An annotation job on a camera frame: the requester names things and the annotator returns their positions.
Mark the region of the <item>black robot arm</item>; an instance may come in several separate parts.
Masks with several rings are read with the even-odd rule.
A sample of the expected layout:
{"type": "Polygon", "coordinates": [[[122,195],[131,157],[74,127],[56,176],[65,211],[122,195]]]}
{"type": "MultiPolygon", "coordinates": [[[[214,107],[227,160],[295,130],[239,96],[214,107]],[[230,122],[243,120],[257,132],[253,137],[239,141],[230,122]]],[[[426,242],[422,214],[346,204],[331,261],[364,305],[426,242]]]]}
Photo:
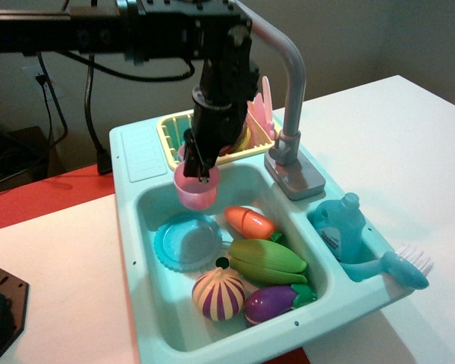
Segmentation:
{"type": "Polygon", "coordinates": [[[259,69],[250,58],[252,19],[230,1],[119,1],[69,11],[0,9],[0,53],[123,54],[135,64],[179,58],[203,62],[184,134],[185,177],[206,182],[220,152],[237,141],[259,69]]]}

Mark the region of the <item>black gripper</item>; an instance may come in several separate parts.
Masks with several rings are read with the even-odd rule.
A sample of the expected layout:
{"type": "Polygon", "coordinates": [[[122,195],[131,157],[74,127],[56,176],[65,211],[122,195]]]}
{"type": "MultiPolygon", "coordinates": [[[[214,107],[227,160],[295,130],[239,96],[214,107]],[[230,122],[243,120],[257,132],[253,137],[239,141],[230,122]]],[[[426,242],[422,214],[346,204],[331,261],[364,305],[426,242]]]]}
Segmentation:
{"type": "Polygon", "coordinates": [[[200,86],[192,91],[191,127],[184,131],[184,177],[197,177],[208,184],[220,151],[232,146],[243,129],[247,103],[214,100],[200,86]]]}

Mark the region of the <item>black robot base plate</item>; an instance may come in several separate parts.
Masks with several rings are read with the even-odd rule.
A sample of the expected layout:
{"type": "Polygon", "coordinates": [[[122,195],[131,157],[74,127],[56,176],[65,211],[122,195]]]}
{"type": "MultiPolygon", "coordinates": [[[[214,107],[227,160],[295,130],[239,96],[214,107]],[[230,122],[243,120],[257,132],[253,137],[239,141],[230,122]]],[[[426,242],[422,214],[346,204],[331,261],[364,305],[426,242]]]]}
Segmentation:
{"type": "Polygon", "coordinates": [[[30,285],[0,268],[0,358],[24,331],[30,285]]]}

